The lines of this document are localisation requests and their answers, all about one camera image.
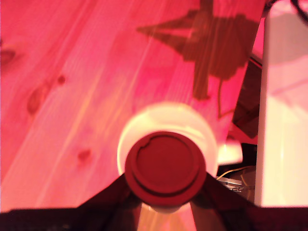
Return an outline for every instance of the red lid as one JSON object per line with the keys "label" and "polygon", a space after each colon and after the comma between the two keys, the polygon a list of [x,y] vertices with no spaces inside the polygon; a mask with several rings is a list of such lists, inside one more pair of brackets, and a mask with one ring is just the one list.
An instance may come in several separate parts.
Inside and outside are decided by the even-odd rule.
{"label": "red lid", "polygon": [[125,176],[145,203],[178,206],[188,202],[205,180],[205,161],[198,146],[174,132],[155,132],[131,148]]}

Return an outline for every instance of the wooden tabletop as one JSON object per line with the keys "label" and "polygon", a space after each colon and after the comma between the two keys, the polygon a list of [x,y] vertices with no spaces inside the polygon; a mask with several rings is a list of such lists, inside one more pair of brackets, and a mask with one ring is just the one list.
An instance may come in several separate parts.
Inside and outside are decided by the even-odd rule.
{"label": "wooden tabletop", "polygon": [[125,123],[152,103],[190,105],[224,142],[264,2],[2,2],[1,211],[104,189]]}

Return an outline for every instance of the white object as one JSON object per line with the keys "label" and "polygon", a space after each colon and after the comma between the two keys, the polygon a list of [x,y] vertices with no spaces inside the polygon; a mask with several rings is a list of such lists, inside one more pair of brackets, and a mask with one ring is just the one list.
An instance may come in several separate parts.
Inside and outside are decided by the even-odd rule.
{"label": "white object", "polygon": [[124,127],[117,149],[119,175],[124,172],[126,157],[132,146],[142,137],[156,131],[171,131],[191,139],[203,153],[206,170],[213,177],[219,165],[239,163],[243,159],[239,142],[228,140],[226,145],[218,149],[210,126],[191,107],[181,103],[158,103],[140,111]]}
{"label": "white object", "polygon": [[[300,1],[308,10],[308,2]],[[255,204],[308,206],[308,27],[289,0],[266,20]]]}

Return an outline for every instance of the white mug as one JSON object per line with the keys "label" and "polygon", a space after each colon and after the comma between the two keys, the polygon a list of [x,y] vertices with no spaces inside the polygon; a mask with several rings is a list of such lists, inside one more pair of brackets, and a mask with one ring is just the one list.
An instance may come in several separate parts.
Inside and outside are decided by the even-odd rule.
{"label": "white mug", "polygon": [[211,127],[190,106],[182,103],[157,103],[147,106],[125,125],[117,149],[119,175],[124,173],[126,157],[132,146],[142,137],[156,132],[170,131],[191,139],[201,150],[206,171],[216,176],[219,165],[240,163],[243,160],[241,144],[231,138],[219,146]]}

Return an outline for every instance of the cable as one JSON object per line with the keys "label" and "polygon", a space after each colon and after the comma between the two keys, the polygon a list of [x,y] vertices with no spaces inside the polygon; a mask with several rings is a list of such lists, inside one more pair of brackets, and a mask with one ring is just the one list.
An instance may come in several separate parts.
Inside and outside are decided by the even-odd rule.
{"label": "cable", "polygon": [[[246,181],[244,180],[244,177],[243,177],[242,174],[241,174],[241,179],[242,179],[244,185],[245,185],[246,187],[248,187],[248,184],[247,184]],[[250,189],[248,189],[247,200],[249,200],[249,197],[250,197]]]}
{"label": "cable", "polygon": [[232,169],[232,170],[226,171],[225,173],[221,174],[216,179],[219,180],[220,178],[222,178],[224,175],[228,174],[229,172],[239,171],[239,170],[243,170],[243,169],[249,168],[249,167],[254,167],[254,166],[245,166],[245,167],[240,167],[240,168],[236,168],[236,169]]}

